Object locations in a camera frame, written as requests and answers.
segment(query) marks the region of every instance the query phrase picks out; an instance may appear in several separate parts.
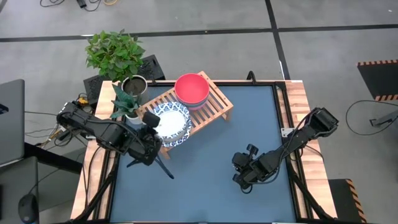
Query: computer mouse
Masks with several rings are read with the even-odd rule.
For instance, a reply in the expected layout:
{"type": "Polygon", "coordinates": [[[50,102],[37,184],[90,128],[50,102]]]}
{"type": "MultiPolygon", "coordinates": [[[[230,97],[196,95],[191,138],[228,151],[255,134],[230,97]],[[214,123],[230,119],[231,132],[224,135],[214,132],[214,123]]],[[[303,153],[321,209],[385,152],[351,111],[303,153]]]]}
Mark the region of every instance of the computer mouse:
{"type": "Polygon", "coordinates": [[[36,222],[39,217],[39,206],[34,194],[27,194],[19,200],[18,214],[23,223],[31,224],[36,222]]]}

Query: red bowl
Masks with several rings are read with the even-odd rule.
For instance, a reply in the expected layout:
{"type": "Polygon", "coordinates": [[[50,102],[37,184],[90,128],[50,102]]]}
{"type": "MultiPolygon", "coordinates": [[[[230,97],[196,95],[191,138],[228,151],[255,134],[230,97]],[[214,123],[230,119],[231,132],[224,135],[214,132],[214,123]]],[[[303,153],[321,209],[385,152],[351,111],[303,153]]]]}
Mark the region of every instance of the red bowl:
{"type": "Polygon", "coordinates": [[[198,74],[188,73],[178,78],[174,90],[183,103],[197,104],[207,98],[210,87],[205,78],[198,74]]]}

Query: small potted plant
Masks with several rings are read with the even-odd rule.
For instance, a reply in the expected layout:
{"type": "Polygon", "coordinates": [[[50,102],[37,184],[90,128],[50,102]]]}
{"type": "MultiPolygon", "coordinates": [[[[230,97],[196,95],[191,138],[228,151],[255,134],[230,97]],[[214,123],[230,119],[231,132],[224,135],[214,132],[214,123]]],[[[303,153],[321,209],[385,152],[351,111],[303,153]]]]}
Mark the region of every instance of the small potted plant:
{"type": "Polygon", "coordinates": [[[137,74],[144,63],[141,58],[145,50],[138,45],[141,42],[137,37],[123,33],[124,29],[119,33],[102,31],[95,34],[86,47],[87,67],[99,68],[99,75],[112,82],[121,81],[123,91],[140,96],[146,102],[148,85],[146,79],[137,74]]]}
{"type": "Polygon", "coordinates": [[[124,115],[132,124],[141,124],[142,121],[136,113],[136,109],[140,106],[139,96],[133,96],[132,94],[129,95],[120,87],[116,85],[112,86],[118,98],[117,101],[113,100],[112,103],[118,110],[111,115],[111,118],[118,118],[124,115]]]}

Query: patterned plate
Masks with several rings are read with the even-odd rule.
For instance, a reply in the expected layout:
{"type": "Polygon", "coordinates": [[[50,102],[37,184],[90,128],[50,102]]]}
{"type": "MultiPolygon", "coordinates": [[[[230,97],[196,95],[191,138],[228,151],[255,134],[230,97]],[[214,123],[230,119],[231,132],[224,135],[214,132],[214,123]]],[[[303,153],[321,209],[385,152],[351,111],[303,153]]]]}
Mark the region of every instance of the patterned plate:
{"type": "Polygon", "coordinates": [[[179,102],[162,103],[154,109],[154,114],[160,117],[155,130],[164,147],[175,147],[188,139],[192,121],[186,106],[179,102]]]}

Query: white pot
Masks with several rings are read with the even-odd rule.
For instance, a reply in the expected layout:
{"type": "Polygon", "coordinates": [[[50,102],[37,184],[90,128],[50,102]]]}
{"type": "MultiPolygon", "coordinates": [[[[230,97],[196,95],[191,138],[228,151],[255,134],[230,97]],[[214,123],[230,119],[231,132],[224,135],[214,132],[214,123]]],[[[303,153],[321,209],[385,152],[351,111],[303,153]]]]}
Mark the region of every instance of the white pot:
{"type": "MultiPolygon", "coordinates": [[[[149,101],[149,95],[148,95],[148,83],[147,83],[147,80],[144,78],[144,77],[142,77],[142,76],[140,76],[140,75],[133,75],[132,76],[133,78],[140,78],[140,79],[142,79],[144,82],[145,82],[145,89],[144,89],[144,91],[142,91],[140,94],[138,94],[138,95],[133,95],[133,97],[138,97],[138,96],[140,96],[141,97],[141,104],[143,105],[143,104],[145,104],[145,103],[147,103],[148,101],[149,101]]],[[[127,81],[127,80],[129,80],[130,78],[126,78],[125,80],[123,80],[123,83],[122,83],[122,90],[124,91],[124,83],[127,81]]]]}
{"type": "Polygon", "coordinates": [[[139,116],[136,116],[135,118],[131,118],[126,115],[126,118],[129,120],[130,123],[132,124],[142,124],[142,120],[139,116]]]}

